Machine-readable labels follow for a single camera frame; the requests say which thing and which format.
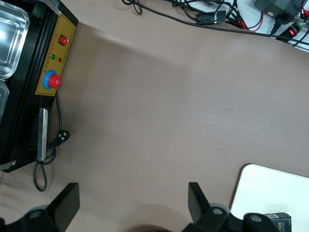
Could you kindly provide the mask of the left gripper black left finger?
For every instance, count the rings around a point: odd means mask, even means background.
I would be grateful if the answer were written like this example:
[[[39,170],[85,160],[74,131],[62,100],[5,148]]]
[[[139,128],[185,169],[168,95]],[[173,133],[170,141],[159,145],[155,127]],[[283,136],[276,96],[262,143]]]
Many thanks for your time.
[[[64,232],[80,208],[78,183],[69,183],[50,202],[30,209],[19,220],[6,224],[0,219],[2,232]]]

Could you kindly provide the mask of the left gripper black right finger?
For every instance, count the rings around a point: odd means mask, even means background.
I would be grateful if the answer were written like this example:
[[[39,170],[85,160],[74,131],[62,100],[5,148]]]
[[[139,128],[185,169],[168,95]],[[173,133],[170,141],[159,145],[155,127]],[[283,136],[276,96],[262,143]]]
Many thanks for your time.
[[[184,232],[271,232],[272,221],[265,215],[248,213],[238,219],[224,208],[211,206],[197,182],[188,184],[188,209],[192,223]]]

